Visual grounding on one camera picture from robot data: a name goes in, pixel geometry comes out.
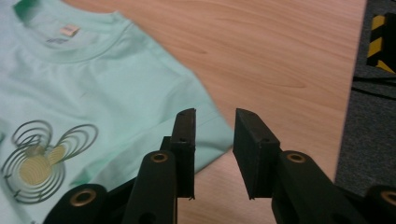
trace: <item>gray carpet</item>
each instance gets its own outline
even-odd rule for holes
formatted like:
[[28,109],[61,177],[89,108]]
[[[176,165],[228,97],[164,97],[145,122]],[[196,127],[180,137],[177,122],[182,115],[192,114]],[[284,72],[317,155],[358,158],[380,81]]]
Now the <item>gray carpet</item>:
[[[355,77],[396,77],[366,65],[372,18],[387,12],[396,13],[396,2],[368,0]],[[395,87],[360,82],[353,87],[396,98]],[[396,101],[351,92],[335,185],[361,196],[374,185],[396,187]]]

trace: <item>t-shirt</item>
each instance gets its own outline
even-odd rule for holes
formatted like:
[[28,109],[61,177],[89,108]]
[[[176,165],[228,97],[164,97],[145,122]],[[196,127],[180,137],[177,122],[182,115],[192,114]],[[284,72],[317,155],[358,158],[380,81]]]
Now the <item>t-shirt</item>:
[[196,109],[195,170],[233,132],[194,73],[119,12],[0,3],[1,223],[42,223],[71,188],[112,190]]

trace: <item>yellow and black striped object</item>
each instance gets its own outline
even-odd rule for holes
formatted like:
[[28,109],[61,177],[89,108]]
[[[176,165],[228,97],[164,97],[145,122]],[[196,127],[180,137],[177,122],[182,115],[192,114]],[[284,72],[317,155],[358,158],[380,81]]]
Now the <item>yellow and black striped object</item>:
[[396,14],[373,17],[367,64],[396,74]]

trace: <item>table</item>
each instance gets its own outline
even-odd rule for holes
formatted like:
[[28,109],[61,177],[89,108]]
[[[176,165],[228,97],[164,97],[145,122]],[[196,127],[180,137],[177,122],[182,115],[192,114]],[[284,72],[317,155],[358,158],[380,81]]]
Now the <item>table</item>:
[[[200,78],[233,127],[257,113],[283,150],[311,156],[334,179],[363,0],[65,0],[117,10]],[[179,223],[275,223],[271,200],[250,201],[231,150],[199,172]]]

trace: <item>wooden table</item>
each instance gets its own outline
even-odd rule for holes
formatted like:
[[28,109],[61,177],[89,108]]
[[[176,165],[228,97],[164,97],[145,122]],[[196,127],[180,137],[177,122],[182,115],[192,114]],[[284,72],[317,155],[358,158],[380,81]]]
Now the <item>wooden table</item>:
[[[257,113],[284,150],[310,155],[333,179],[364,12],[363,0],[67,0],[120,11],[201,79],[231,126]],[[275,223],[250,201],[233,153],[196,175],[179,223]]]

